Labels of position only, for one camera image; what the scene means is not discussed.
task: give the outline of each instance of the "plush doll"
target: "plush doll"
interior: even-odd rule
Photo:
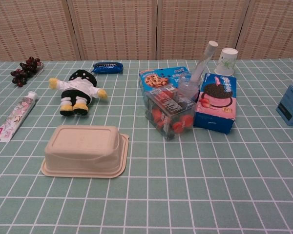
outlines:
[[[74,72],[68,82],[57,78],[49,79],[51,89],[63,91],[60,108],[60,114],[63,116],[71,116],[74,113],[84,116],[88,113],[87,105],[92,98],[107,98],[106,91],[96,86],[95,77],[85,70]]]

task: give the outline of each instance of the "wicker panel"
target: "wicker panel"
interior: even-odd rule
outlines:
[[[155,59],[156,0],[68,0],[84,59]]]
[[[0,0],[0,60],[80,59],[64,6],[61,0]]]
[[[254,0],[237,45],[241,59],[293,58],[293,0]]]
[[[158,59],[198,59],[209,40],[235,48],[248,0],[159,0]]]

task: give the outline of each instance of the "beige takeout box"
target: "beige takeout box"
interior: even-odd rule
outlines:
[[[125,169],[129,136],[114,126],[61,125],[44,152],[46,176],[113,178]]]

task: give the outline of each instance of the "doll's yellow hand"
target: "doll's yellow hand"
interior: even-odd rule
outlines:
[[[107,93],[104,89],[99,89],[98,90],[98,97],[102,99],[107,99]]]
[[[50,78],[49,79],[49,87],[50,89],[56,89],[57,88],[58,79],[57,78]]]

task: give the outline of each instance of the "white cup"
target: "white cup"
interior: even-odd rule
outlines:
[[[223,76],[231,76],[234,73],[234,64],[238,51],[233,48],[224,48],[221,51],[215,73]]]

